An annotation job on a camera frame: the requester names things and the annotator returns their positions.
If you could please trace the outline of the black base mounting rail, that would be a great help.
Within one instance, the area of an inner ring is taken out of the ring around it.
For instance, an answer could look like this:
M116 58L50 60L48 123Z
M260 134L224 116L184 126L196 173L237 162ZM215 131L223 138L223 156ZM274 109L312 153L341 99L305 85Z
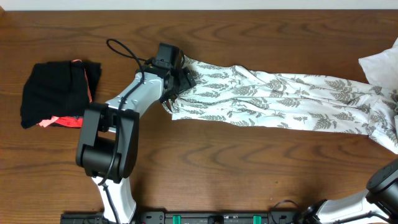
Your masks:
M61 224L136 223L136 224L270 224L317 223L307 210L271 210L269 212L166 212L136 210L135 201L110 202L103 213L64 213Z

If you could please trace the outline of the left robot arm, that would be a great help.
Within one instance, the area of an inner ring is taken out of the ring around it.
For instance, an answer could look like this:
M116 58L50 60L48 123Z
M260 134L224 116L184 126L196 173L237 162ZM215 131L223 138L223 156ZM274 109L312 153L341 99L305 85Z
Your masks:
M133 82L115 98L89 104L76 150L76 164L99 188L104 210L66 213L61 223L133 223L136 201L129 178L137 160L140 118L154 102L176 99L196 85L176 46L161 43L147 60L131 50L125 56L139 66Z

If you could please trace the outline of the plain white cloth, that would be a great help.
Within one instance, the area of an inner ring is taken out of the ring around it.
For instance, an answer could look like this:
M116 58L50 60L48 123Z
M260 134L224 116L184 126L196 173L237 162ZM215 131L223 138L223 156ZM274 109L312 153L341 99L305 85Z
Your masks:
M397 40L391 48L359 58L358 62L369 84L390 90L397 89Z

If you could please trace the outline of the white fern print garment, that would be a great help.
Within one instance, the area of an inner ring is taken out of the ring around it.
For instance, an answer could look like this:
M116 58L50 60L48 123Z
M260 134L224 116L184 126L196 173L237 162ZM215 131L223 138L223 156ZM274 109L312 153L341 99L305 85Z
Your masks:
M172 119L368 136L397 151L397 91L326 75L267 73L187 58L195 87L164 103Z

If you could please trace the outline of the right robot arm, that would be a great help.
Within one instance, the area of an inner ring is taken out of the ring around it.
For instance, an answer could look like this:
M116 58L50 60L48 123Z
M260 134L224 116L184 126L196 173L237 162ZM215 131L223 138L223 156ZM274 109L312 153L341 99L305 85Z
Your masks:
M322 200L297 216L297 223L397 223L397 159L379 169L366 189L339 200Z

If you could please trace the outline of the folded black and coral garment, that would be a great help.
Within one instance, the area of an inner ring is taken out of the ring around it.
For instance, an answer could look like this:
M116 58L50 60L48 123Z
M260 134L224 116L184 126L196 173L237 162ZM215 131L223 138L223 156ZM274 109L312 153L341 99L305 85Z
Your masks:
M100 63L79 59L35 64L22 92L21 126L81 128L101 72Z

